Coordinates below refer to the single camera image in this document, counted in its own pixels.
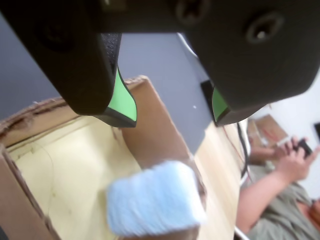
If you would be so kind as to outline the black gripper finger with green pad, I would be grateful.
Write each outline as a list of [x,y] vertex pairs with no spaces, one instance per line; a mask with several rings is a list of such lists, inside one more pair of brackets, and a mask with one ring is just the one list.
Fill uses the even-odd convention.
[[105,0],[3,0],[0,11],[70,108],[134,128],[137,105],[120,74],[120,33],[98,30]]
[[177,0],[214,87],[240,112],[304,93],[320,68],[317,0]]

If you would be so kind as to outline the person left hand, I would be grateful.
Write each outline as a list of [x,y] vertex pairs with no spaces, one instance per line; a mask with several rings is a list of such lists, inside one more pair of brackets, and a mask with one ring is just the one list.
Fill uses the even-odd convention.
[[289,141],[284,143],[284,154],[288,155],[291,151],[297,152],[300,148],[304,150],[304,158],[308,157],[312,150],[307,144],[307,138],[298,139],[296,137],[292,137]]

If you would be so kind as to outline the person right hand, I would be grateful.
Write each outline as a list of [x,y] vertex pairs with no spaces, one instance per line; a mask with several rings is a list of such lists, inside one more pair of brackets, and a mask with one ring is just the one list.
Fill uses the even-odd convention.
[[319,146],[307,157],[305,157],[305,150],[302,147],[292,150],[289,155],[279,160],[275,174],[286,183],[304,180],[319,153]]

